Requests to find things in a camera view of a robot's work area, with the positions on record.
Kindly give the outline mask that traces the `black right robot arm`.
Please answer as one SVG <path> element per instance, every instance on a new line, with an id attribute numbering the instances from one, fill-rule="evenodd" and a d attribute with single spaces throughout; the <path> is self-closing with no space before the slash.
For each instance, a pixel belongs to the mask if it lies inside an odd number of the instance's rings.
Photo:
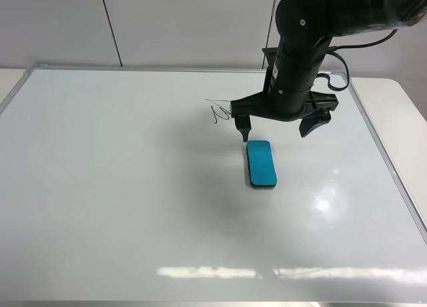
<path id="1" fill-rule="evenodd" d="M 331 94 L 312 86 L 326 55 L 341 58 L 335 37 L 413 26 L 426 16 L 426 0 L 280 0 L 276 8 L 277 47 L 265 48 L 268 67 L 261 92 L 233 100 L 231 117 L 243 141 L 249 140 L 252 116 L 276 121 L 300 120 L 302 137 L 331 120 L 338 87 Z"/>

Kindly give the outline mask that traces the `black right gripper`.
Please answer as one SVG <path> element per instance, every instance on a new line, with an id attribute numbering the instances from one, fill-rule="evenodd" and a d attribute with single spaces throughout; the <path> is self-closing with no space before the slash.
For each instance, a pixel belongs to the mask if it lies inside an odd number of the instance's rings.
<path id="1" fill-rule="evenodd" d="M 259 93 L 231 101 L 230 112 L 243 142 L 248 142 L 252 129 L 250 116 L 284 122 L 302 119 L 299 131 L 301 137 L 306 137 L 328 124 L 332 119 L 330 111 L 337 106 L 334 94 L 314 91 L 312 84 L 298 91 L 270 85 Z"/>

